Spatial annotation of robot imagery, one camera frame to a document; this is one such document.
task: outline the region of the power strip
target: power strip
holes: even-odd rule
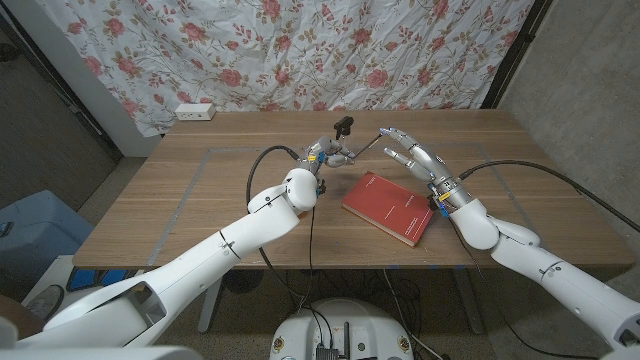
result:
[[[213,104],[180,104],[176,109],[178,120],[211,120],[215,113]]]

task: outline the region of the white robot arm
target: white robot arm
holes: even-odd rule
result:
[[[326,136],[311,145],[281,185],[263,190],[249,214],[170,263],[100,289],[53,317],[20,349],[141,347],[152,344],[182,310],[243,257],[291,231],[311,210],[323,163],[353,164],[354,154]]]
[[[442,159],[411,136],[393,128],[380,130],[407,149],[413,159],[391,149],[385,153],[427,181],[440,206],[446,201],[455,208],[451,219],[470,246],[491,250],[496,262],[540,284],[612,349],[640,342],[639,303],[540,248],[540,238],[531,230],[487,215],[480,200],[471,197]]]

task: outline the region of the table leg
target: table leg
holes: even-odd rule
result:
[[[220,294],[220,284],[222,284],[222,278],[213,283],[204,295],[200,321],[198,321],[198,331],[201,334],[205,334],[211,329],[211,320],[213,319],[213,315],[215,315],[216,304]]]
[[[480,310],[478,309],[476,296],[473,293],[473,288],[471,287],[471,279],[469,279],[467,269],[454,269],[453,277],[456,281],[458,294],[460,294],[460,299],[462,300],[462,306],[467,314],[469,328],[477,335],[483,334],[484,324],[480,317]]]

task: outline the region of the book cover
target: book cover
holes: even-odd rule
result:
[[[433,215],[429,199],[370,171],[342,199],[342,207],[411,247]]]

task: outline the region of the screw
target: screw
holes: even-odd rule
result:
[[[283,347],[284,347],[284,340],[282,339],[282,337],[279,337],[273,340],[273,350],[275,352],[280,352],[280,350],[282,350]]]
[[[411,344],[409,343],[409,340],[407,340],[407,338],[404,336],[400,336],[398,338],[398,346],[400,346],[400,350],[402,350],[405,353],[409,351],[409,349],[411,348]]]

